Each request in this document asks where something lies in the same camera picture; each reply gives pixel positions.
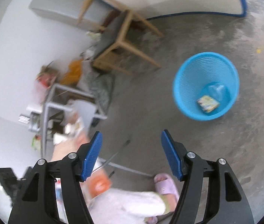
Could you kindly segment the small colourful snack packet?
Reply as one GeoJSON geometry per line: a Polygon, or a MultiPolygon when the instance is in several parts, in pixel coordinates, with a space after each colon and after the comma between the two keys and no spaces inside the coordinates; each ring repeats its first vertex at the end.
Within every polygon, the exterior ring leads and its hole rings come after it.
{"type": "Polygon", "coordinates": [[[210,113],[219,107],[219,102],[209,95],[204,95],[197,100],[198,105],[205,113],[210,113]]]}

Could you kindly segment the clear plastic cup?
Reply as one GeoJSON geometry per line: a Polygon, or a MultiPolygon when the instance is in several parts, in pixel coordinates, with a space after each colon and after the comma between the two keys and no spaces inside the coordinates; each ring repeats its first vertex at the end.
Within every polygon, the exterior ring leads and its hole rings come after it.
{"type": "Polygon", "coordinates": [[[212,98],[221,102],[225,98],[226,87],[223,83],[210,83],[207,86],[207,91],[212,98]]]}

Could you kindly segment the blue plastic trash basket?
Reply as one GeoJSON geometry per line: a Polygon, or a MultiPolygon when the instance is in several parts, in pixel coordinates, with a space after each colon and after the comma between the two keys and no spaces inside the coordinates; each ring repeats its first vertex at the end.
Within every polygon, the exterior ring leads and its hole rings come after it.
{"type": "Polygon", "coordinates": [[[173,80],[173,99],[177,108],[188,118],[210,121],[220,118],[232,108],[239,86],[238,72],[228,58],[214,52],[203,52],[188,58],[177,71],[173,80]],[[223,83],[226,94],[219,107],[205,113],[197,100],[209,95],[207,86],[210,83],[223,83]]]}

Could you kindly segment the pink slipper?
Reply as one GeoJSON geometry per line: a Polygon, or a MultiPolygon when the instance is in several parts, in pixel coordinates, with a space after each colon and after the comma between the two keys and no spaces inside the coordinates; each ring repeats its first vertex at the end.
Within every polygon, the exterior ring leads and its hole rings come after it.
{"type": "Polygon", "coordinates": [[[180,194],[174,180],[167,173],[159,173],[154,176],[154,184],[156,191],[161,195],[173,195],[175,203],[178,203],[180,194]]]}

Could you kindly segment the white metal shelf table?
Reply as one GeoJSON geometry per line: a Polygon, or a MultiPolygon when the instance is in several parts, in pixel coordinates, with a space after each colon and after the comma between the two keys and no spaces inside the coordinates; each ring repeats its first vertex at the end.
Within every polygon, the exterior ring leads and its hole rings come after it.
{"type": "Polygon", "coordinates": [[[80,113],[81,117],[83,118],[84,126],[90,127],[91,121],[94,118],[103,120],[107,119],[107,114],[104,113],[98,100],[93,95],[66,85],[61,85],[59,83],[53,84],[49,88],[48,94],[45,97],[45,102],[43,103],[42,113],[40,116],[40,155],[42,158],[46,156],[47,130],[49,125],[49,118],[53,116],[52,112],[56,111],[56,113],[61,113],[64,116],[69,116],[73,112],[79,111],[78,100],[73,100],[71,102],[68,102],[67,104],[57,102],[56,97],[58,96],[58,94],[56,90],[61,90],[62,93],[65,94],[82,97],[82,105],[83,107],[87,108],[86,110],[82,109],[80,113]]]}

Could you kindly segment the yellow plastic bag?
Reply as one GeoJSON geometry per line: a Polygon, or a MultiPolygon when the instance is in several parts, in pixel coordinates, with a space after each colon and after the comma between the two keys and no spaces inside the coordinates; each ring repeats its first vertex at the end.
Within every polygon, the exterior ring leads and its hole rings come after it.
{"type": "Polygon", "coordinates": [[[62,85],[76,85],[82,76],[82,62],[83,59],[78,59],[70,62],[68,71],[63,75],[60,80],[62,85]]]}

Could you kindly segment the wooden chair black seat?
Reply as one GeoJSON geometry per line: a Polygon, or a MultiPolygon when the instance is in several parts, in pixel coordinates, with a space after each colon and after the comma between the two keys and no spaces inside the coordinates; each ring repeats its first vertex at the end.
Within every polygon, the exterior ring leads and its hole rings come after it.
{"type": "MultiPolygon", "coordinates": [[[[77,19],[77,23],[80,23],[84,20],[84,15],[87,13],[87,10],[89,9],[93,1],[94,0],[83,1],[79,13],[79,17],[77,19]]],[[[110,69],[114,69],[130,75],[131,73],[129,71],[126,71],[123,68],[120,68],[106,60],[106,57],[108,57],[113,50],[116,50],[117,48],[122,48],[141,57],[142,59],[156,66],[157,68],[161,68],[161,66],[155,60],[153,60],[151,57],[146,55],[144,52],[137,49],[132,43],[129,43],[128,40],[126,40],[126,35],[134,19],[142,22],[145,26],[149,28],[149,30],[151,30],[153,33],[157,34],[158,36],[164,37],[164,35],[152,23],[150,23],[148,20],[143,18],[139,13],[131,10],[128,6],[122,4],[121,2],[117,0],[104,0],[104,1],[114,6],[116,9],[120,10],[121,11],[120,17],[123,17],[123,19],[117,25],[117,28],[114,30],[114,33],[108,36],[110,41],[107,43],[105,48],[103,48],[97,56],[94,56],[94,61],[95,62],[98,61],[102,65],[110,69]]]]}

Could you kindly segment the grey refrigerator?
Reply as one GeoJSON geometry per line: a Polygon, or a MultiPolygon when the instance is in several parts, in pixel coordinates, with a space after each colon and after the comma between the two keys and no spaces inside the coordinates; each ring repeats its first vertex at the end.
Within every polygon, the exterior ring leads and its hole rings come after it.
{"type": "Polygon", "coordinates": [[[32,0],[29,8],[38,16],[59,21],[76,28],[96,31],[102,28],[113,7],[102,0],[93,0],[78,22],[84,0],[32,0]]]}

